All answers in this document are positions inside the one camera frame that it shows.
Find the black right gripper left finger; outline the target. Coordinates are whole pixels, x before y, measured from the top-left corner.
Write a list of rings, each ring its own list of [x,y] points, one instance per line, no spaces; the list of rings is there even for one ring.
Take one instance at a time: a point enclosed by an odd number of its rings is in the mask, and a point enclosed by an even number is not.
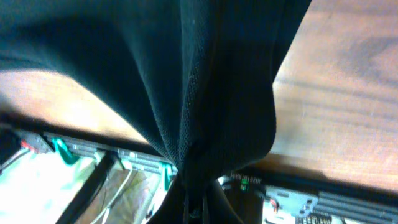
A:
[[[183,186],[181,175],[178,174],[158,211],[155,212],[147,224],[184,224],[185,199],[186,190]]]

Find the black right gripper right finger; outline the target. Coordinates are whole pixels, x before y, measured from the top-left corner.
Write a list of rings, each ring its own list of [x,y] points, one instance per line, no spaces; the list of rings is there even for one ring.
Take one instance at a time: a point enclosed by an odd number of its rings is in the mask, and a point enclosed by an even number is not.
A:
[[[203,196],[203,224],[243,224],[217,180],[208,186]]]

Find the black polo shirt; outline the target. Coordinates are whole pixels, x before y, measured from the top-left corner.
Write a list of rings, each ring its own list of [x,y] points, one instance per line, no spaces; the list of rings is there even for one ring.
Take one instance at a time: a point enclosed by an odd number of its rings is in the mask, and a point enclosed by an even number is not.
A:
[[[272,84],[308,1],[1,1],[1,69],[72,77],[177,167],[185,188],[262,159]]]

